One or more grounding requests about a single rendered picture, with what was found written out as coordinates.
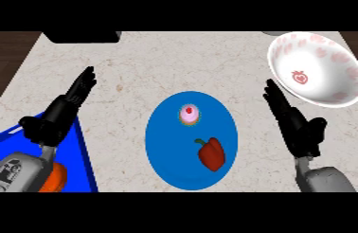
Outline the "white bowl with strawberry print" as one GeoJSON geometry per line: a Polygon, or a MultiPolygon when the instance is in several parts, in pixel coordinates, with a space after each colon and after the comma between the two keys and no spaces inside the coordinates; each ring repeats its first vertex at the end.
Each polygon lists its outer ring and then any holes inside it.
{"type": "Polygon", "coordinates": [[[288,32],[268,47],[268,66],[282,88],[325,108],[358,103],[358,59],[327,37],[288,32]]]}

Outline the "blue tray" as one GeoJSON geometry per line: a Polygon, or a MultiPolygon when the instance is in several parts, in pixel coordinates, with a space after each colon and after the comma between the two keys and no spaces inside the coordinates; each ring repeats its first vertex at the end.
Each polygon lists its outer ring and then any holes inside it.
{"type": "MultiPolygon", "coordinates": [[[[18,124],[0,133],[0,160],[13,152],[40,156],[38,144],[24,137],[18,124]]],[[[74,119],[66,137],[56,149],[55,161],[66,168],[63,192],[96,192],[97,186],[78,119],[74,119]]]]}

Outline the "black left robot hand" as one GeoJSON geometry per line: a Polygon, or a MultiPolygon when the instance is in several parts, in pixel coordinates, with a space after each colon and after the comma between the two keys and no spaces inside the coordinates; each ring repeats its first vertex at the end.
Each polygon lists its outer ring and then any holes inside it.
{"type": "Polygon", "coordinates": [[[59,95],[46,108],[41,117],[25,116],[18,124],[24,130],[24,136],[44,146],[56,147],[66,136],[78,109],[96,84],[93,67],[89,66],[63,95],[59,95]]]}

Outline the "pink frosted cupcake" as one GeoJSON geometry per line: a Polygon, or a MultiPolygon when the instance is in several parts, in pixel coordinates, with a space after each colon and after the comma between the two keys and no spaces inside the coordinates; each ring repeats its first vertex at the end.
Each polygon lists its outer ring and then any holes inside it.
{"type": "Polygon", "coordinates": [[[179,120],[183,125],[192,126],[200,120],[200,110],[194,104],[185,104],[179,111],[179,120]]]}

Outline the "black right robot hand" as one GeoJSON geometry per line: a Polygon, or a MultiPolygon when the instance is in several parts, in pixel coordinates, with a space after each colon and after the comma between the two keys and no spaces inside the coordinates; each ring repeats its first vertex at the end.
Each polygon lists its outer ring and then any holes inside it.
{"type": "Polygon", "coordinates": [[[287,149],[296,158],[319,156],[319,143],[324,140],[327,120],[315,117],[308,120],[296,107],[287,101],[272,79],[266,81],[263,98],[268,102],[287,149]]]}

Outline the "orange round fruit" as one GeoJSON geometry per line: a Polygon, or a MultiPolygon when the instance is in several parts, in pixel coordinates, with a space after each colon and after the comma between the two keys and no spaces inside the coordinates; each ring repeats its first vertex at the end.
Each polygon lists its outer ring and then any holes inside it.
{"type": "Polygon", "coordinates": [[[50,175],[43,183],[40,192],[60,192],[66,182],[66,169],[65,166],[55,162],[50,175]]]}

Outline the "blue oval plate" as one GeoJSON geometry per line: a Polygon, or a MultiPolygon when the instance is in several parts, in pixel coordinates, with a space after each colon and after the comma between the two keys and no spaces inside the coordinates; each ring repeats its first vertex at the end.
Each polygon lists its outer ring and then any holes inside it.
{"type": "Polygon", "coordinates": [[[180,189],[210,187],[225,176],[238,152],[238,129],[235,120],[222,103],[207,94],[186,91],[171,95],[157,106],[145,129],[148,161],[163,180],[180,189]],[[179,114],[186,105],[194,105],[200,116],[194,125],[186,125],[179,114]],[[203,147],[195,139],[208,142],[216,138],[225,152],[225,164],[210,171],[198,159],[203,147]]]}

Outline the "black appliance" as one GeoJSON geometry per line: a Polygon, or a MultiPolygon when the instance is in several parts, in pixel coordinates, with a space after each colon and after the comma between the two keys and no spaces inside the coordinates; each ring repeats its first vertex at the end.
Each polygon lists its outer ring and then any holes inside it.
{"type": "Polygon", "coordinates": [[[117,43],[121,32],[115,31],[44,31],[55,44],[105,44],[117,43]]]}

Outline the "red bell pepper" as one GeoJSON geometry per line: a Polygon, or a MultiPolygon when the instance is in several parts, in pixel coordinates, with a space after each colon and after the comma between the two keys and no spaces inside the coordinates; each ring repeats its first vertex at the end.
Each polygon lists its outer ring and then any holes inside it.
{"type": "Polygon", "coordinates": [[[210,171],[217,171],[225,164],[225,151],[217,139],[211,137],[204,141],[197,138],[194,142],[201,145],[197,153],[201,164],[210,171]]]}

